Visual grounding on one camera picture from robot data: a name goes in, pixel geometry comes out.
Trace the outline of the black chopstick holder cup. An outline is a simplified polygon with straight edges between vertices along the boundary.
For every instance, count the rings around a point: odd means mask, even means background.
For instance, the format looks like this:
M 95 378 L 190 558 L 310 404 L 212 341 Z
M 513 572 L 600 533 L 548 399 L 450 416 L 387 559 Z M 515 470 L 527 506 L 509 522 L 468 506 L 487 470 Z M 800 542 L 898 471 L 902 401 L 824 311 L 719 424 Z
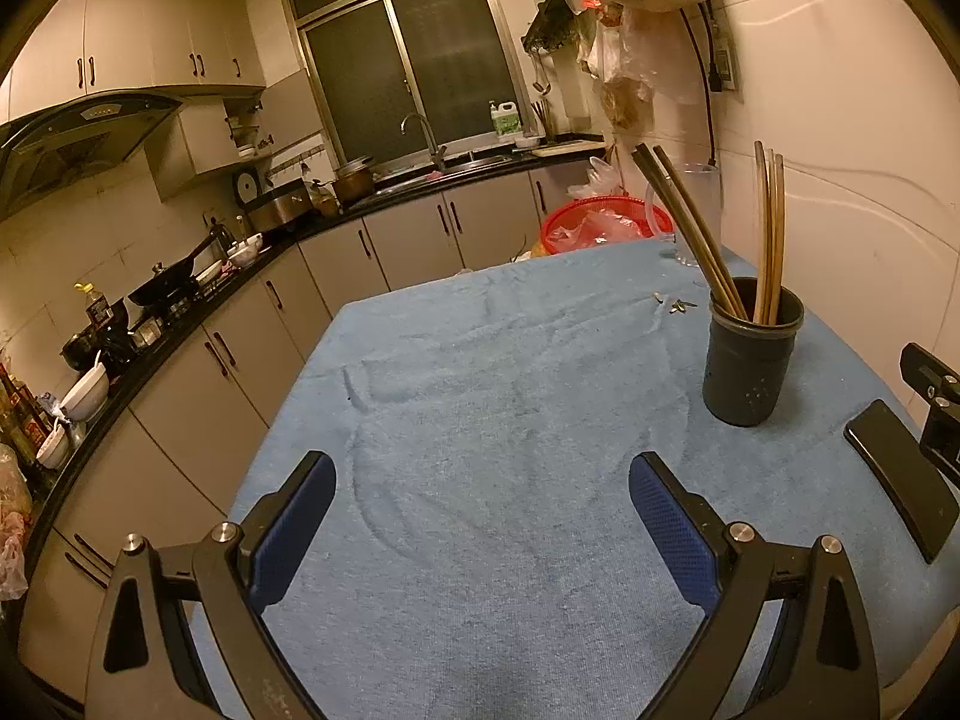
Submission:
M 783 286 L 773 325 L 739 319 L 716 301 L 709 312 L 704 405 L 731 426 L 758 426 L 775 411 L 804 322 L 804 304 Z

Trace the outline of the wooden chopstick bundle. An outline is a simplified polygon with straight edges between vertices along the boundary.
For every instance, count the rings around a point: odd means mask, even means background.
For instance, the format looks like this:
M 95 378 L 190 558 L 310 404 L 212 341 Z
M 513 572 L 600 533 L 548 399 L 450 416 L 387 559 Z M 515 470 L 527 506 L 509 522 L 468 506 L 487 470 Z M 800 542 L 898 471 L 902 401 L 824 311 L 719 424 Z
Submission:
M 763 186 L 763 271 L 760 289 L 758 290 L 758 305 L 760 306 L 760 322 L 771 323 L 771 286 L 773 282 L 773 265 L 775 265 L 775 192 L 773 192 L 773 163 L 775 156 L 771 148 L 763 147 L 763 167 L 765 167 L 765 185 Z
M 771 255 L 770 323 L 779 316 L 782 267 L 784 266 L 784 232 L 786 232 L 786 179 L 781 154 L 771 153 L 771 203 L 773 204 L 773 255 Z
M 757 297 L 755 298 L 754 321 L 766 323 L 766 283 L 768 283 L 768 226 L 770 226 L 770 189 L 768 188 L 768 167 L 766 167 L 766 148 L 761 140 L 754 141 L 755 184 L 757 184 L 758 202 L 758 270 Z

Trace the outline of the lower kitchen cabinets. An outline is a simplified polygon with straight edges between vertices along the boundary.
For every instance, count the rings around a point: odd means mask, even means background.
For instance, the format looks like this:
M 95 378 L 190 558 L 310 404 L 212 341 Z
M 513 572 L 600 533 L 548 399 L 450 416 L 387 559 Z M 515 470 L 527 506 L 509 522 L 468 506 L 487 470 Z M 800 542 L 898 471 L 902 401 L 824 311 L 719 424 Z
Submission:
M 112 559 L 127 528 L 158 543 L 228 512 L 267 429 L 335 314 L 353 301 L 482 270 L 532 247 L 587 177 L 586 156 L 487 166 L 449 185 L 304 218 L 249 270 L 195 302 L 121 378 L 34 519 L 16 658 L 76 706 Z

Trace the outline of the kitchen window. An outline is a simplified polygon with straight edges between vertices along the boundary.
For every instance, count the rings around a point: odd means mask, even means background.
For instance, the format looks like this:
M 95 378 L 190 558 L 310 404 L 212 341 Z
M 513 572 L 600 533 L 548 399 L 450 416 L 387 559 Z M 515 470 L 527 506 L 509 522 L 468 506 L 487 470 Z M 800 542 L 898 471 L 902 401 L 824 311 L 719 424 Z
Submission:
M 339 163 L 429 160 L 410 112 L 448 147 L 499 142 L 490 103 L 514 101 L 523 75 L 496 0 L 288 0 Z

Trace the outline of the small metal clip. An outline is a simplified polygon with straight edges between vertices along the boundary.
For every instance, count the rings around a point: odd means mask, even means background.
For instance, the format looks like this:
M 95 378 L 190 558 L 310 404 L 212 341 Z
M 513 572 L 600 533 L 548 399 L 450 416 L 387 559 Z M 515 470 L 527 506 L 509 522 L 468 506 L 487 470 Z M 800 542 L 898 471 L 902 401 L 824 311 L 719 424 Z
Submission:
M 660 305 L 665 305 L 670 314 L 686 314 L 688 310 L 697 309 L 698 304 L 692 301 L 686 301 L 682 298 L 667 299 L 664 294 L 652 293 L 654 301 Z

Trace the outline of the white bowl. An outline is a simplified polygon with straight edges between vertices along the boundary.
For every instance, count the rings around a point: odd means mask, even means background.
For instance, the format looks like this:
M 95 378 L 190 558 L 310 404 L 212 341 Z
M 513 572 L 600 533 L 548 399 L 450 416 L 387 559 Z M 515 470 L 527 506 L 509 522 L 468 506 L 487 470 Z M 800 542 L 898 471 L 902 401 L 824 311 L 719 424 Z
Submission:
M 98 413 L 109 395 L 106 366 L 96 362 L 60 400 L 60 413 L 70 422 L 87 422 Z

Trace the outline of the blue towel mat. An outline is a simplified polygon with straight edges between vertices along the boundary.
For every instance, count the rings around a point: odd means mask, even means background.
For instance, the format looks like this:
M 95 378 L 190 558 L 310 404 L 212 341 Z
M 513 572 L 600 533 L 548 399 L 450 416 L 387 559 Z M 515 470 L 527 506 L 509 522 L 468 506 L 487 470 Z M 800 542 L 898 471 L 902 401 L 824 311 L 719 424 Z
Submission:
M 644 450 L 771 541 L 841 539 L 880 676 L 908 668 L 957 606 L 958 551 L 926 564 L 844 440 L 884 382 L 807 317 L 773 416 L 727 426 L 701 398 L 708 325 L 703 284 L 654 242 L 338 312 L 233 504 L 311 450 L 335 461 L 334 504 L 265 615 L 325 715 L 640 715 L 701 619 L 631 505 Z

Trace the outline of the red plastic basin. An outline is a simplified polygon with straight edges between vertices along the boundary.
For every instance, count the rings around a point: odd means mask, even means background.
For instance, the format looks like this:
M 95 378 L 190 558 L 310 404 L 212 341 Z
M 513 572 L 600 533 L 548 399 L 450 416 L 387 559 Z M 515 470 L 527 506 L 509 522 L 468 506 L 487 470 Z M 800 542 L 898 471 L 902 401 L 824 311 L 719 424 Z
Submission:
M 674 239 L 674 223 L 653 203 L 623 195 L 571 200 L 540 227 L 540 245 L 550 255 L 608 244 Z

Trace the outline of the black wok pan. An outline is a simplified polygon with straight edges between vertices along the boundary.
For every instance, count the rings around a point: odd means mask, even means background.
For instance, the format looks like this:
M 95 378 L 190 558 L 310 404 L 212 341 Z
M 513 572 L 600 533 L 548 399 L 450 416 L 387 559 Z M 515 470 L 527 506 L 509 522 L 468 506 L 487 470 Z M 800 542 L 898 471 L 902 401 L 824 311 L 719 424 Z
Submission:
M 215 234 L 208 232 L 206 238 L 189 255 L 185 255 L 181 260 L 155 273 L 146 283 L 135 289 L 133 293 L 128 294 L 128 299 L 142 309 L 155 307 L 155 305 L 167 301 L 171 294 L 176 293 L 189 283 L 190 278 L 192 278 L 195 259 L 204 250 L 208 249 L 214 240 Z

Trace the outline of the green detergent bottle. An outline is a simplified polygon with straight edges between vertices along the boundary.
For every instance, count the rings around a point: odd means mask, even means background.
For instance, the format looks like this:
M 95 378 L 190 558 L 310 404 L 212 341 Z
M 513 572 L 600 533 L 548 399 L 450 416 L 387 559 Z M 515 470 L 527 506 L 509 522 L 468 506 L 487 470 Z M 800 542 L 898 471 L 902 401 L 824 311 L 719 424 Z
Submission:
M 490 103 L 490 119 L 501 143 L 514 142 L 523 133 L 523 119 L 514 101 Z

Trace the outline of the range hood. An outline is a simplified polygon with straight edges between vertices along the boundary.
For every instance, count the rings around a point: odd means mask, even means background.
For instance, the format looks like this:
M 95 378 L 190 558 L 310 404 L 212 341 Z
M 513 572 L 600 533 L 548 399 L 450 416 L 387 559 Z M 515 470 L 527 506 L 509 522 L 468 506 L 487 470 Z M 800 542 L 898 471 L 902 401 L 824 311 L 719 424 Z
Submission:
M 83 98 L 36 114 L 2 142 L 2 218 L 76 181 L 114 169 L 182 106 L 132 91 Z

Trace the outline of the metal cooking pot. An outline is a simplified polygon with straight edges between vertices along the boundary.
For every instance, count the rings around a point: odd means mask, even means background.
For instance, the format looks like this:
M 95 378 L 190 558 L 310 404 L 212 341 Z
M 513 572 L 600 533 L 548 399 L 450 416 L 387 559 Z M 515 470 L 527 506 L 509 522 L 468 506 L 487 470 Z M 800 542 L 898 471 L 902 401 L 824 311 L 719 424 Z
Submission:
M 332 190 L 343 208 L 348 208 L 376 192 L 371 164 L 371 156 L 361 156 L 335 170 Z

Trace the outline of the chrome sink faucet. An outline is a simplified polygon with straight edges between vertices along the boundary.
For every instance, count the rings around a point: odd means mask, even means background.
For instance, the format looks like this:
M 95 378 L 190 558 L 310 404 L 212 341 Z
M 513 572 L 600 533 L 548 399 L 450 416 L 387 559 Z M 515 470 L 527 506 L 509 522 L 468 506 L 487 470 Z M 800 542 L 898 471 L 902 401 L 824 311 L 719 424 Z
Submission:
M 428 117 L 425 114 L 420 114 L 420 112 L 410 112 L 410 114 L 405 115 L 402 122 L 400 122 L 400 133 L 405 135 L 409 132 L 412 125 L 416 124 L 420 127 L 421 135 L 423 135 L 423 142 L 428 151 L 428 158 L 430 158 L 430 163 L 438 169 L 438 171 L 444 171 L 446 169 L 446 156 L 448 156 L 448 147 L 443 145 L 436 135 L 434 135 L 433 126 L 431 122 L 428 121 Z

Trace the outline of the upper wall cabinets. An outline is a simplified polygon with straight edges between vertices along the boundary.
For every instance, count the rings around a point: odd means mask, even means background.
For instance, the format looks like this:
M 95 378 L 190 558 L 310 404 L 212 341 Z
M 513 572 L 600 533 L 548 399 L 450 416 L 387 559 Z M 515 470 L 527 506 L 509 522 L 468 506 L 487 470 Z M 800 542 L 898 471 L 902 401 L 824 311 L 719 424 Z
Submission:
M 245 0 L 59 0 L 3 82 L 2 142 L 33 115 L 83 98 L 169 94 L 182 106 L 130 158 L 143 154 L 171 199 L 319 133 L 308 75 L 270 80 L 267 57 Z

